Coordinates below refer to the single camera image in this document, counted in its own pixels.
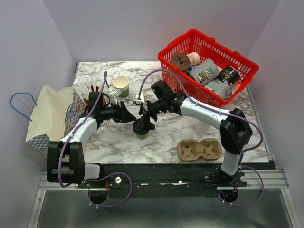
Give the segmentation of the paper takeout bag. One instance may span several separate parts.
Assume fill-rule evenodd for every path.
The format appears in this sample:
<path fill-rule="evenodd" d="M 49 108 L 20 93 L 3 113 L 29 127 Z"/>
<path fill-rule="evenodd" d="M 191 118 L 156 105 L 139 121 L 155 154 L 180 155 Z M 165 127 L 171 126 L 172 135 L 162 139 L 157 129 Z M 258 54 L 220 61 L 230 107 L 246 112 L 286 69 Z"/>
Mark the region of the paper takeout bag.
<path fill-rule="evenodd" d="M 48 155 L 51 141 L 60 141 L 76 126 L 85 110 L 85 103 L 73 87 L 55 91 L 44 86 L 37 100 L 32 99 L 35 106 L 30 116 L 26 116 L 12 104 L 14 93 L 10 98 L 11 107 L 29 120 L 26 143 L 42 154 Z"/>

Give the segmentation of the white straws bundle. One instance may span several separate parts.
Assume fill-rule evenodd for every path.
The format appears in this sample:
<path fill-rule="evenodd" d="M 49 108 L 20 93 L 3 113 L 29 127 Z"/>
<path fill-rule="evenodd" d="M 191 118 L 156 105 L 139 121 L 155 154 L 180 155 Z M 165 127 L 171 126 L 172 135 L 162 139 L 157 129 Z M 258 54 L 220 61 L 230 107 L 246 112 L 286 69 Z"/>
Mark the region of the white straws bundle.
<path fill-rule="evenodd" d="M 85 76 L 85 80 L 81 81 L 80 79 L 76 79 L 73 82 L 73 88 L 76 90 L 76 92 L 79 94 L 79 96 L 82 98 L 83 100 L 83 95 L 82 92 L 87 92 L 88 86 L 93 86 L 93 87 L 99 87 L 98 91 L 100 91 L 100 85 L 98 84 L 98 78 L 93 77 L 93 76 L 89 76 L 86 75 Z"/>

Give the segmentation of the pink patterned cup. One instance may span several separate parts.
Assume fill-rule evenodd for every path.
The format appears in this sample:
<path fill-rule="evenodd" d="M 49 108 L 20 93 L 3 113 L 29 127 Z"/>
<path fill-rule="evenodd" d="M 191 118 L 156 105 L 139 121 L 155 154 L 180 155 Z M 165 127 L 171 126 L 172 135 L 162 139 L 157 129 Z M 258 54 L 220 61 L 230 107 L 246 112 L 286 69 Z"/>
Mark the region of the pink patterned cup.
<path fill-rule="evenodd" d="M 186 54 L 186 56 L 189 58 L 190 64 L 192 66 L 195 66 L 200 63 L 200 55 L 197 52 L 188 53 Z"/>

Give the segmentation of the grey crumpled pouch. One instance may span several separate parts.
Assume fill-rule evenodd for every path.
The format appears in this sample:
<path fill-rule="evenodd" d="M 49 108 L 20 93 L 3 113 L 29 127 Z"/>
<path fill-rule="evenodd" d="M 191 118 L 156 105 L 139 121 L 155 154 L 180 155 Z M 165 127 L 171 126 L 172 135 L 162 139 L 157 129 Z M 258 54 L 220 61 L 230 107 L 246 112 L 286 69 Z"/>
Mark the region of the grey crumpled pouch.
<path fill-rule="evenodd" d="M 205 87 L 223 99 L 229 99 L 232 96 L 232 87 L 217 79 L 208 82 Z"/>

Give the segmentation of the black coffee lid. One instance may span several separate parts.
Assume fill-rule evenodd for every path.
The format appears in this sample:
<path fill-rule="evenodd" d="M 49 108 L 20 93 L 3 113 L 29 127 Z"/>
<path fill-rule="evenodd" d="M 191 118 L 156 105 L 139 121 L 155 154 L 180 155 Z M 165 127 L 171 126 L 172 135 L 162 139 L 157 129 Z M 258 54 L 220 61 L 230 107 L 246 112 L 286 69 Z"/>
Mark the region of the black coffee lid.
<path fill-rule="evenodd" d="M 144 124 L 141 119 L 137 119 L 133 123 L 133 131 L 137 135 L 144 135 L 149 132 L 149 128 Z"/>

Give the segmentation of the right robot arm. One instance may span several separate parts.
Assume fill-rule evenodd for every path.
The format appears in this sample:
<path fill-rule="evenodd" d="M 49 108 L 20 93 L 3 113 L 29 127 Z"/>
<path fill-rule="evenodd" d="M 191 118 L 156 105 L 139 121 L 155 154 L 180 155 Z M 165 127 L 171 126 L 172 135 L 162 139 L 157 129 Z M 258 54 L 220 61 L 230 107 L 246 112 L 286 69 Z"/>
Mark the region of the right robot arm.
<path fill-rule="evenodd" d="M 162 80 L 151 86 L 158 100 L 141 104 L 139 115 L 133 123 L 133 131 L 140 137 L 146 136 L 150 130 L 155 129 L 151 119 L 157 120 L 160 113 L 175 113 L 202 121 L 220 131 L 221 145 L 225 149 L 224 160 L 221 165 L 218 180 L 224 186 L 235 182 L 235 174 L 241 161 L 241 152 L 253 134 L 244 113 L 235 108 L 233 111 L 216 109 L 203 104 L 185 93 L 175 93 Z"/>

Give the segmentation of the brown cardboard disc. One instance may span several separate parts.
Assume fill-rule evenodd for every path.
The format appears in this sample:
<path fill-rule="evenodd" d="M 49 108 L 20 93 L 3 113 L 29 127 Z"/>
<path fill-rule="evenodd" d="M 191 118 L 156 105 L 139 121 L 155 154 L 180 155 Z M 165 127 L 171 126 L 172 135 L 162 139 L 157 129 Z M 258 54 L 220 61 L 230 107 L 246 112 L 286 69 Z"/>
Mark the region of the brown cardboard disc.
<path fill-rule="evenodd" d="M 176 52 L 171 56 L 170 62 L 177 68 L 179 68 L 182 72 L 186 72 L 189 70 L 191 66 L 190 59 L 187 55 Z"/>

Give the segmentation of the black coffee can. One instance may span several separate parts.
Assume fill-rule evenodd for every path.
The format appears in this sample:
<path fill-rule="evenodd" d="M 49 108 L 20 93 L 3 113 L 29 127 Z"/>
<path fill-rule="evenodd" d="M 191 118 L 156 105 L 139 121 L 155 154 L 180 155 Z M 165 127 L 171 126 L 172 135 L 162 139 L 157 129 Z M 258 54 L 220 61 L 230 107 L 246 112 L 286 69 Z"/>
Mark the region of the black coffee can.
<path fill-rule="evenodd" d="M 220 71 L 219 75 L 215 79 L 222 83 L 233 85 L 240 79 L 240 75 L 232 66 L 226 66 Z"/>

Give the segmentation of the cardboard cup carrier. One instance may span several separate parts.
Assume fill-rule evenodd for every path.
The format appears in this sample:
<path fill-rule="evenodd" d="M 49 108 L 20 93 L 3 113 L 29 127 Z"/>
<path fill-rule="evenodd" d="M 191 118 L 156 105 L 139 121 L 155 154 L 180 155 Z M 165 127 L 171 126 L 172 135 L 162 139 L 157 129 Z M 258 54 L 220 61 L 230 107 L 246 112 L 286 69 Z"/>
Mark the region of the cardboard cup carrier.
<path fill-rule="evenodd" d="M 192 139 L 181 140 L 177 145 L 177 156 L 183 162 L 193 162 L 200 158 L 204 161 L 214 161 L 223 154 L 220 142 L 215 138 L 202 139 L 197 142 Z"/>

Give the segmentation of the grey coffee bag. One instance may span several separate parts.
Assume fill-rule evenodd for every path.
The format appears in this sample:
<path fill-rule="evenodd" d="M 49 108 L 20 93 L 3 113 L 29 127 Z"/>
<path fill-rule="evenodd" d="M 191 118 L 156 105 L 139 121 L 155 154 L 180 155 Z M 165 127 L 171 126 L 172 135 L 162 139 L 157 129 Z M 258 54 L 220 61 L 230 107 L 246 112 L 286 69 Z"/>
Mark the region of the grey coffee bag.
<path fill-rule="evenodd" d="M 206 59 L 190 71 L 190 76 L 202 85 L 206 85 L 208 82 L 215 79 L 218 75 L 219 69 L 212 59 Z"/>

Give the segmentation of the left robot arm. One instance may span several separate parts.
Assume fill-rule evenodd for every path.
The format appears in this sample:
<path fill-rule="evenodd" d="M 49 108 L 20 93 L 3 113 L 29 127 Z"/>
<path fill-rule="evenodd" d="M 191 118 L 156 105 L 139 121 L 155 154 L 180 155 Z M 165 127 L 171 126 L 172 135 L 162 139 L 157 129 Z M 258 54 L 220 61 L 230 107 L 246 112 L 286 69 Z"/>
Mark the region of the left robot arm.
<path fill-rule="evenodd" d="M 52 141 L 48 146 L 47 180 L 59 183 L 61 187 L 70 184 L 89 182 L 96 188 L 105 183 L 105 175 L 100 164 L 86 164 L 83 147 L 87 140 L 98 130 L 104 120 L 117 123 L 128 123 L 136 120 L 125 107 L 120 104 L 103 105 L 102 93 L 89 94 L 89 113 L 83 113 L 76 126 L 60 141 Z"/>

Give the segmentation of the red ribbed cup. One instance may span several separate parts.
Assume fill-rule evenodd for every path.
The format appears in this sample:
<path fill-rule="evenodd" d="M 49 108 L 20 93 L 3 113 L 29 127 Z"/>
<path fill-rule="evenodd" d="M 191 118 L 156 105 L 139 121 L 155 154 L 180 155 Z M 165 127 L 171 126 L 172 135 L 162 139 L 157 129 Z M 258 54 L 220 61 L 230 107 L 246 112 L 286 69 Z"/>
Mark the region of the red ribbed cup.
<path fill-rule="evenodd" d="M 92 85 L 90 85 L 87 87 L 87 89 L 88 89 L 87 92 L 82 92 L 82 95 L 84 96 L 83 100 L 87 105 L 88 104 L 93 105 L 99 96 L 99 93 L 100 93 L 98 91 L 99 87 L 98 86 L 93 87 Z"/>

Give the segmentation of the red plastic basket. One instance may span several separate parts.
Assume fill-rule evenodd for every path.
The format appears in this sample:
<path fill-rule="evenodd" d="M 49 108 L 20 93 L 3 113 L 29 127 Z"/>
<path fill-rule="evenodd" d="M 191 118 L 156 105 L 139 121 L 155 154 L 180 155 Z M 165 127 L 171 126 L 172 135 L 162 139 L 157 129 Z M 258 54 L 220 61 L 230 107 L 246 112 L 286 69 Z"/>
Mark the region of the red plastic basket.
<path fill-rule="evenodd" d="M 170 60 L 171 56 L 176 52 L 183 54 L 197 52 L 200 55 L 200 62 L 212 59 L 220 68 L 226 66 L 235 68 L 240 74 L 240 79 L 236 82 L 237 87 L 232 96 L 229 99 L 221 98 L 175 67 Z M 216 42 L 214 38 L 196 29 L 190 29 L 185 34 L 175 38 L 165 49 L 158 53 L 158 59 L 161 63 L 161 68 L 173 72 L 191 97 L 218 108 L 227 105 L 237 94 L 242 92 L 259 70 L 258 64 L 244 57 L 239 52 L 224 47 Z"/>

